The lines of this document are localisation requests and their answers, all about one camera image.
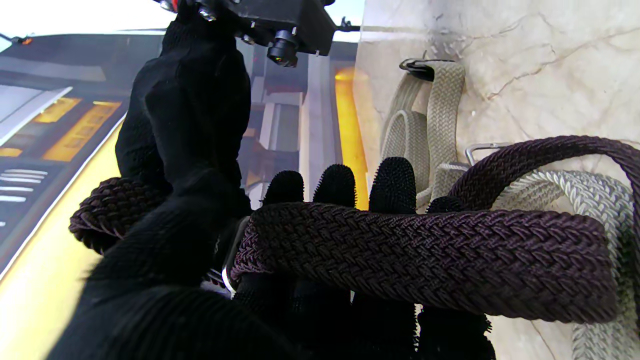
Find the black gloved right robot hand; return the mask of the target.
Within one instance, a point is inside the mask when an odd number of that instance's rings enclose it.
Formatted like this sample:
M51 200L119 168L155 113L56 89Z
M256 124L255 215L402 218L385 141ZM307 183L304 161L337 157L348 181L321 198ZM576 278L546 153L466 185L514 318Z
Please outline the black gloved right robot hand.
M238 155L250 119L250 78L227 19L204 19L179 0L158 57L134 79L115 145L122 177L169 193L198 170L217 170L240 202Z

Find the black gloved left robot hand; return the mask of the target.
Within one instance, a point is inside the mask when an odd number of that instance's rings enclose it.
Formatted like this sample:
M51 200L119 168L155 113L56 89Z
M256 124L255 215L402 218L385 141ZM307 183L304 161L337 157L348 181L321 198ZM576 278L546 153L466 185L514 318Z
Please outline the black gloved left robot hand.
M237 198L217 164L177 189L91 271L50 360L493 360L486 316L276 273L246 273L232 299L201 287Z

